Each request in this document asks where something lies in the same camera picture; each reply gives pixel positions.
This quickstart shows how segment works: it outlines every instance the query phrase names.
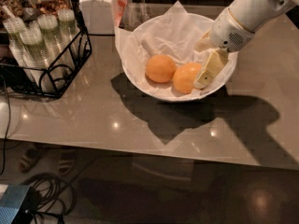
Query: table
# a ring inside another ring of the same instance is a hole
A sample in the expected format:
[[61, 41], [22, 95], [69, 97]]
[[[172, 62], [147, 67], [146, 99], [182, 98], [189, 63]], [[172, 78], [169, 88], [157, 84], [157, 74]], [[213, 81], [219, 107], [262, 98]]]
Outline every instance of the table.
[[[239, 52], [223, 89], [183, 104], [137, 90], [113, 36], [91, 41], [92, 56], [61, 99], [10, 93], [8, 139], [299, 169], [299, 32], [287, 16], [268, 22]], [[3, 138], [4, 95], [0, 120]]]

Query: dark floor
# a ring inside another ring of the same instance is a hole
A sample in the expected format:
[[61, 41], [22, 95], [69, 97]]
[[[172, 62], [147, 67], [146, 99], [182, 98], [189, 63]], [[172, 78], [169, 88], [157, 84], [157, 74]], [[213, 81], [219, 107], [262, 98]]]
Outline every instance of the dark floor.
[[[58, 176], [64, 149], [50, 146], [23, 174], [20, 159], [29, 146], [8, 142], [0, 184], [38, 181], [42, 195], [50, 184], [61, 185], [62, 193], [52, 193], [56, 199], [40, 210], [63, 212], [65, 223], [299, 223], [297, 171], [81, 148], [71, 173]], [[43, 223], [57, 220], [46, 217]]]

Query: orange fruit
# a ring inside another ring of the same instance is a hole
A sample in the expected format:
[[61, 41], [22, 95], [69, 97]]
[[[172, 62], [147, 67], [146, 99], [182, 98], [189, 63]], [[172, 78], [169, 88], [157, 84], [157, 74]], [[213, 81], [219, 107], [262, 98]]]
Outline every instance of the orange fruit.
[[194, 86], [193, 82], [203, 65], [200, 63], [185, 63], [178, 67], [173, 76], [175, 89], [182, 93], [191, 93]]
[[167, 55], [154, 55], [146, 64], [146, 76], [158, 83], [169, 82], [177, 70], [174, 60]]

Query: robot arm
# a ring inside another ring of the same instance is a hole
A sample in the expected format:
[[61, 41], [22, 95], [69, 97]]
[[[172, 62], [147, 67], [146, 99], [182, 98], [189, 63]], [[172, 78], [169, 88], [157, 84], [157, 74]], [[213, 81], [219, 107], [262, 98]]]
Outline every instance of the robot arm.
[[241, 50], [267, 21], [296, 5], [299, 5], [299, 0], [234, 0], [194, 46], [198, 51], [214, 49], [206, 62], [206, 69], [197, 76], [194, 86], [203, 89], [220, 69], [216, 69], [218, 72], [214, 74], [210, 71], [215, 70], [215, 66], [225, 66], [228, 52]]

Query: spice rack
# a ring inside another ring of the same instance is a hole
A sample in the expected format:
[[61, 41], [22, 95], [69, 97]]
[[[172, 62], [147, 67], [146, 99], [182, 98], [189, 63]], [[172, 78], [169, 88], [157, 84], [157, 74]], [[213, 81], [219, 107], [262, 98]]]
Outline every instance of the spice rack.
[[[61, 58], [70, 52], [72, 65], [61, 63]], [[92, 54], [92, 44], [86, 28], [81, 29], [78, 34], [70, 41], [64, 50], [56, 57], [56, 59], [47, 68], [33, 68], [19, 66], [14, 58], [2, 58], [0, 60], [0, 75], [6, 80], [7, 85], [17, 93], [33, 94], [44, 97], [60, 98], [67, 90], [77, 73], [86, 63]], [[66, 74], [60, 77], [59, 80], [53, 77], [53, 72], [56, 69], [63, 68]], [[27, 76], [29, 72], [39, 72], [40, 78], [38, 82], [33, 82]], [[47, 86], [51, 87], [51, 91], [43, 90], [43, 82], [47, 80]], [[57, 83], [64, 83], [62, 87], [57, 86]]]

